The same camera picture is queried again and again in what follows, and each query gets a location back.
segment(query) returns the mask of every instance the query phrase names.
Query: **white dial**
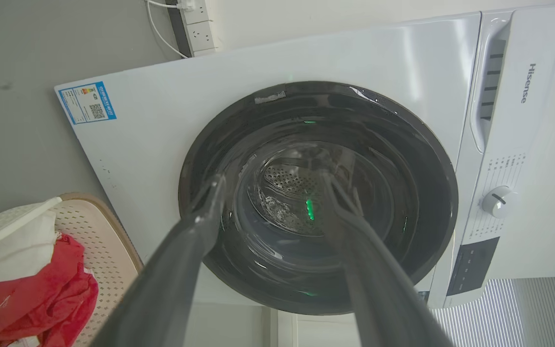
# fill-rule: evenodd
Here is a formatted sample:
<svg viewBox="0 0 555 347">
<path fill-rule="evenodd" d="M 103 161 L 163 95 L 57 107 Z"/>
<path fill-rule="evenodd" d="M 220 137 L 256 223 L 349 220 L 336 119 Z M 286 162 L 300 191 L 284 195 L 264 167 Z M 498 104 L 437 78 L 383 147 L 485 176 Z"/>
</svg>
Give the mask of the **white dial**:
<svg viewBox="0 0 555 347">
<path fill-rule="evenodd" d="M 483 199 L 485 212 L 496 218 L 505 218 L 517 205 L 518 195 L 509 187 L 496 187 Z"/>
</svg>

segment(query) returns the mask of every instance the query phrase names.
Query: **cable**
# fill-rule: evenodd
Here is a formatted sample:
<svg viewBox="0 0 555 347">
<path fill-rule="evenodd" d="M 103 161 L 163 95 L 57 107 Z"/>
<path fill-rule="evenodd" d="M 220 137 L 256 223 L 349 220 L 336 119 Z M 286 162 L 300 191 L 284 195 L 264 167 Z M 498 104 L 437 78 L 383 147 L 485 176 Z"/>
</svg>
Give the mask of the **cable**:
<svg viewBox="0 0 555 347">
<path fill-rule="evenodd" d="M 158 35 L 158 37 L 160 37 L 162 42 L 164 42 L 168 47 L 170 47 L 170 49 L 172 49 L 174 52 L 176 52 L 182 58 L 188 58 L 187 56 L 183 55 L 183 53 L 177 51 L 174 47 L 172 47 L 166 40 L 164 40 L 164 38 L 160 34 L 160 31 L 158 31 L 158 28 L 156 28 L 156 24 L 154 23 L 153 17 L 151 17 L 151 6 L 150 6 L 150 4 L 154 4 L 154 5 L 161 6 L 161 7 L 167 7 L 167 8 L 177 8 L 178 5 L 161 4 L 160 2 L 154 2 L 152 0 L 145 0 L 145 1 L 147 1 L 147 13 L 149 14 L 149 21 L 151 22 L 151 26 L 154 27 L 154 30 L 156 31 L 156 34 Z"/>
</svg>

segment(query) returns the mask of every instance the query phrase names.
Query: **qr code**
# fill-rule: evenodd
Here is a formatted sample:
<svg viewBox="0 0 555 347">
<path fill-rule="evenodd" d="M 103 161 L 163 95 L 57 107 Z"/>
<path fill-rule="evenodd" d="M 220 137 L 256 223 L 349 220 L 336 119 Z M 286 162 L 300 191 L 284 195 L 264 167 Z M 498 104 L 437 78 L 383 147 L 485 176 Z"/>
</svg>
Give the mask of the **qr code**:
<svg viewBox="0 0 555 347">
<path fill-rule="evenodd" d="M 89 107 L 91 108 L 91 114 L 93 114 L 93 117 L 95 119 L 100 119 L 105 117 L 101 104 L 89 105 Z"/>
</svg>

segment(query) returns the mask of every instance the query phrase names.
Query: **white power cord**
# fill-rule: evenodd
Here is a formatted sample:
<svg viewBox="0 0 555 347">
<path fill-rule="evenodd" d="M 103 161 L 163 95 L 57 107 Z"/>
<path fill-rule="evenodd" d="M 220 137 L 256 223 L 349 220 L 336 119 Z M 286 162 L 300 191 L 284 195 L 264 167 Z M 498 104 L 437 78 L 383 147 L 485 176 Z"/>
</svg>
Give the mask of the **white power cord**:
<svg viewBox="0 0 555 347">
<path fill-rule="evenodd" d="M 158 35 L 158 37 L 162 40 L 162 42 L 164 42 L 165 45 L 167 45 L 170 49 L 172 49 L 174 52 L 176 52 L 182 58 L 188 58 L 187 56 L 183 55 L 183 53 L 177 51 L 174 47 L 172 47 L 167 42 L 167 40 L 164 40 L 164 38 L 160 34 L 160 31 L 158 31 L 158 28 L 156 28 L 156 24 L 154 23 L 154 19 L 151 16 L 151 6 L 150 5 L 156 5 L 156 6 L 159 6 L 159 7 L 166 7 L 167 9 L 180 9 L 180 10 L 184 10 L 184 11 L 193 11 L 194 8 L 196 8 L 194 6 L 194 0 L 185 0 L 185 5 L 182 5 L 182 4 L 167 5 L 167 4 L 162 4 L 161 2 L 155 2 L 155 1 L 152 1 L 152 0 L 145 0 L 145 1 L 147 2 L 147 13 L 149 15 L 149 21 L 151 22 L 151 26 L 154 27 L 154 30 L 156 31 L 156 34 Z"/>
</svg>

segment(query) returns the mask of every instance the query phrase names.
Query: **blue and white sticker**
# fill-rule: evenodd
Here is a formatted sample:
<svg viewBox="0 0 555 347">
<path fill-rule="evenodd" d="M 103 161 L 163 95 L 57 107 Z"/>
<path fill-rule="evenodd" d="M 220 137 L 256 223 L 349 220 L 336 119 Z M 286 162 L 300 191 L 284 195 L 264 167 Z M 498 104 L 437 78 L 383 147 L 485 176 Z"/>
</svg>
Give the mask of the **blue and white sticker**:
<svg viewBox="0 0 555 347">
<path fill-rule="evenodd" d="M 117 119 L 104 82 L 62 89 L 59 96 L 74 124 Z"/>
</svg>

